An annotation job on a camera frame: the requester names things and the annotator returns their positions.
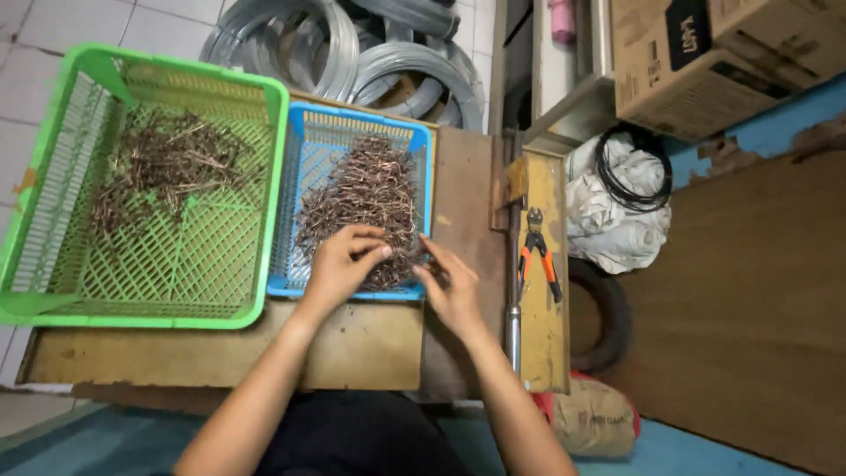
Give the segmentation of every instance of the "person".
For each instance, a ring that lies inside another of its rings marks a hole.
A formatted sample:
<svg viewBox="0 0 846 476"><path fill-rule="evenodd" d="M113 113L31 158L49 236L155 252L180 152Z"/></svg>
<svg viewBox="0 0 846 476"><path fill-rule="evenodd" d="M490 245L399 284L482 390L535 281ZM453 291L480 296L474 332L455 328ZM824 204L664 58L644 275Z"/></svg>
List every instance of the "person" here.
<svg viewBox="0 0 846 476"><path fill-rule="evenodd" d="M438 427L402 394L294 393L321 323L391 255L384 236L378 228L347 225L318 247L297 307L185 449L173 473L469 473ZM436 272L428 265L413 271L431 307L470 355L504 467L521 476L577 474L482 320L479 277L446 248L423 235L420 239L439 266Z"/></svg>

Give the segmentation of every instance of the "hand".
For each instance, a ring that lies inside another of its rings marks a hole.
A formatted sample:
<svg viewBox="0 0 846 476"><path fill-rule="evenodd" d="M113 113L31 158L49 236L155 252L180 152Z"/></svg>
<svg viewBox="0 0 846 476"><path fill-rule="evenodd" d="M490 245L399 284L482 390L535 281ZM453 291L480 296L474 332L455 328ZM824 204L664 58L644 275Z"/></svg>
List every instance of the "hand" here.
<svg viewBox="0 0 846 476"><path fill-rule="evenodd" d="M420 235L420 240L437 266L414 266L412 271L426 288L429 304L438 317L464 342L480 330L487 330L479 312L479 275L448 249L424 235Z"/></svg>
<svg viewBox="0 0 846 476"><path fill-rule="evenodd" d="M374 226L348 224L323 241L311 260L311 277L300 305L326 318L349 299L371 269L391 256L391 247L381 240L384 235L385 230ZM367 254L353 259L364 252Z"/></svg>

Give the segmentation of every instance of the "left hand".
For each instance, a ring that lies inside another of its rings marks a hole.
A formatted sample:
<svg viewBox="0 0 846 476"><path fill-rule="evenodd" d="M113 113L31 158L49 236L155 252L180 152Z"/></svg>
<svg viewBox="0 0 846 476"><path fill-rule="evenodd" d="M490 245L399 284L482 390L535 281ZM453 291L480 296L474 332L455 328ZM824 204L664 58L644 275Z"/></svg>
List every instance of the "left hand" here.
<svg viewBox="0 0 846 476"><path fill-rule="evenodd" d="M300 301L316 311L321 319L349 299L374 266L391 256L391 247L382 237L385 230L363 224L348 224L323 241L311 261L311 277ZM352 255L360 255L354 260Z"/></svg>

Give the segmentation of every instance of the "green plastic basket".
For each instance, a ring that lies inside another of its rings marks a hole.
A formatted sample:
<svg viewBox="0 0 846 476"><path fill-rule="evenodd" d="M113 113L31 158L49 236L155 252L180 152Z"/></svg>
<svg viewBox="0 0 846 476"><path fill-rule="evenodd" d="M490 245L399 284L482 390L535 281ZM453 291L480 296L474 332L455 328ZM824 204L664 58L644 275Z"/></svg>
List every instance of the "green plastic basket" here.
<svg viewBox="0 0 846 476"><path fill-rule="evenodd" d="M276 80L88 43L70 50L0 253L0 324L239 329L261 314L288 91ZM197 113L251 145L261 182L188 200L100 246L89 226L121 132ZM133 124L127 124L134 117Z"/></svg>

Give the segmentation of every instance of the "pink bottle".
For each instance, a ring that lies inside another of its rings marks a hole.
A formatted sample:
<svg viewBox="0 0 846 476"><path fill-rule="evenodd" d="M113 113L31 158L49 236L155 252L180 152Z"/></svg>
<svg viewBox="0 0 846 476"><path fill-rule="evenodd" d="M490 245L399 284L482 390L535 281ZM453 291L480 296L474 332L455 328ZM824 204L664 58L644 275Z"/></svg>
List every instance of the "pink bottle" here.
<svg viewBox="0 0 846 476"><path fill-rule="evenodd" d="M562 45L575 42L576 22L573 0L548 0L552 16L552 40Z"/></svg>

